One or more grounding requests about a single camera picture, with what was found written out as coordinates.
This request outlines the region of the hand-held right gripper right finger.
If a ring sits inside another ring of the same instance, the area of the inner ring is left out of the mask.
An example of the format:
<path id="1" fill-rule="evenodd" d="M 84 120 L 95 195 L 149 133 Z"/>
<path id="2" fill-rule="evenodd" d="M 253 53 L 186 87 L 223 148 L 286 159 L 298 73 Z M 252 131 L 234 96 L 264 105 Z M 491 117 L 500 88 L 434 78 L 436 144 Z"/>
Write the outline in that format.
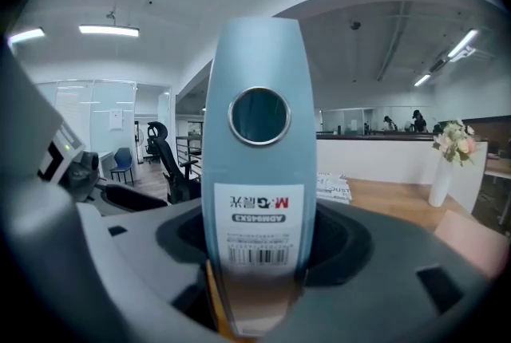
<path id="1" fill-rule="evenodd" d="M 489 288 L 418 224 L 332 202 L 319 217 L 303 294 L 268 342 L 440 342 Z"/>

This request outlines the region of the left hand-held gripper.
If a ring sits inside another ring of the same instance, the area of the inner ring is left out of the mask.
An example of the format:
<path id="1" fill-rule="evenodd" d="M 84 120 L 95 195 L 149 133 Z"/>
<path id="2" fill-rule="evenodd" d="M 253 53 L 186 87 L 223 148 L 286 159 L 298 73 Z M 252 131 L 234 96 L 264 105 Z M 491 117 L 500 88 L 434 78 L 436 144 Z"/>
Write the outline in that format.
<path id="1" fill-rule="evenodd" d="M 1 38 L 1 183 L 39 179 L 57 184 L 77 202 L 91 200 L 98 155 L 39 92 Z M 163 200 L 120 185 L 98 186 L 101 213 L 136 213 L 167 207 Z"/>

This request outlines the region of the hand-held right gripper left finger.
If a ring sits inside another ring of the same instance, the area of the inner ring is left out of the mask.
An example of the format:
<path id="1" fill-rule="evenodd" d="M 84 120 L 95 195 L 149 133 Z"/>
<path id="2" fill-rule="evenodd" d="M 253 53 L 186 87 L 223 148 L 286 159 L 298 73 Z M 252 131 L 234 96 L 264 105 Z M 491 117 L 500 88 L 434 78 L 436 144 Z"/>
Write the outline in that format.
<path id="1" fill-rule="evenodd" d="M 92 205 L 40 180 L 2 185 L 1 228 L 38 298 L 89 342 L 215 342 L 171 300 L 188 274 L 157 246 L 148 215 L 112 236 Z"/>

